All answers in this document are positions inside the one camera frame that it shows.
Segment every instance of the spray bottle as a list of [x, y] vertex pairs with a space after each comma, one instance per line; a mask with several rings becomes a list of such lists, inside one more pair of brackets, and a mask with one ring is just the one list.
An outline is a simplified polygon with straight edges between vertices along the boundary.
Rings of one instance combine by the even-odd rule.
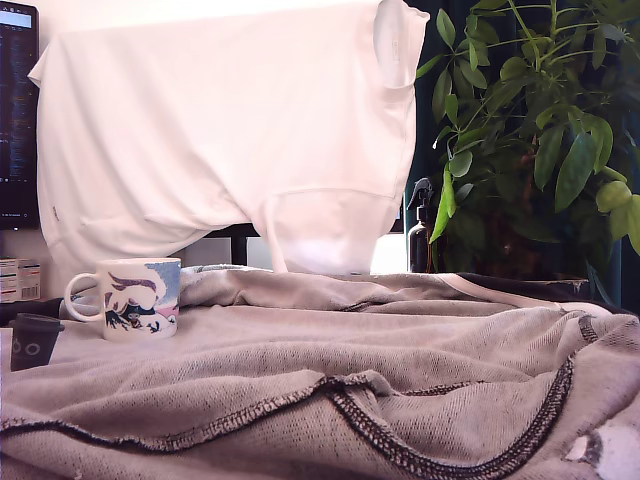
[[429, 240], [433, 232], [434, 207], [431, 198], [434, 189], [426, 177], [418, 180], [413, 189], [408, 210], [418, 209], [418, 224], [409, 230], [409, 271], [413, 273], [433, 273], [433, 259]]

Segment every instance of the gray blanket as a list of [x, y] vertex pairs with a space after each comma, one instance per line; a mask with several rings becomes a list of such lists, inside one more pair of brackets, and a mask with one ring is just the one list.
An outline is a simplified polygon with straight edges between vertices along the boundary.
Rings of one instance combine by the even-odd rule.
[[0, 478], [640, 478], [638, 319], [489, 300], [190, 271], [170, 339], [12, 373], [3, 329]]

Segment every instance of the box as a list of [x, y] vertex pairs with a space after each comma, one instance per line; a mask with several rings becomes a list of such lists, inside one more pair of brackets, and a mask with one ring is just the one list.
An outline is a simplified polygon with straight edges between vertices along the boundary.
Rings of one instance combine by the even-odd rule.
[[22, 258], [0, 259], [0, 303], [40, 299], [40, 264]]

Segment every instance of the computer monitor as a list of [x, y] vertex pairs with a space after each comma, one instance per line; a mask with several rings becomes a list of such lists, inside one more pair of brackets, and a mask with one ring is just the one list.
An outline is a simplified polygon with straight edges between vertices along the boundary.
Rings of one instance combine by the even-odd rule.
[[0, 1], [0, 230], [37, 228], [38, 10]]

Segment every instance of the mug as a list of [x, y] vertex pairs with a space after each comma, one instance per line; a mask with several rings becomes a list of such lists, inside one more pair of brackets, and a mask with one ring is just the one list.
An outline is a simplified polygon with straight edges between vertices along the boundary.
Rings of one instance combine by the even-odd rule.
[[[82, 315], [71, 302], [73, 285], [83, 278], [98, 282], [97, 315]], [[95, 274], [76, 275], [65, 289], [64, 301], [73, 318], [104, 322], [106, 340], [136, 342], [176, 333], [179, 294], [179, 258], [129, 258], [103, 260], [96, 264]]]

